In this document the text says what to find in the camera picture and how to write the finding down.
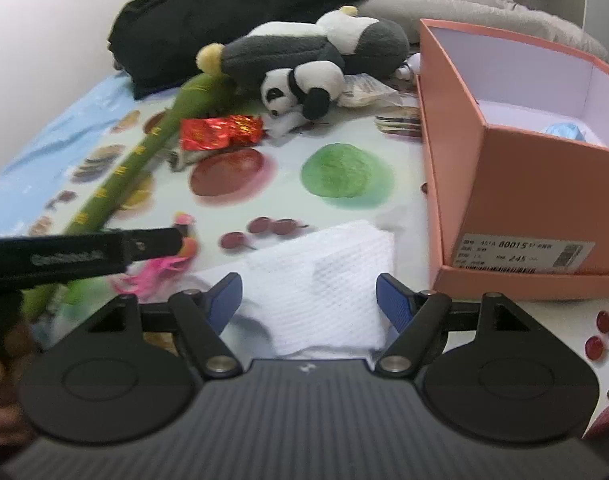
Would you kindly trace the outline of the person left hand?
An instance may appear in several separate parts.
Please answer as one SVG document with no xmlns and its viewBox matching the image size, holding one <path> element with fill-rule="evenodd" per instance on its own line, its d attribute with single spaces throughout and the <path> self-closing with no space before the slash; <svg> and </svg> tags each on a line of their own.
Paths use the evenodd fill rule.
<svg viewBox="0 0 609 480">
<path fill-rule="evenodd" d="M 25 446 L 34 439 L 34 431 L 18 401 L 21 375 L 36 356 L 30 326 L 20 321 L 4 339 L 8 360 L 0 360 L 0 445 Z"/>
</svg>

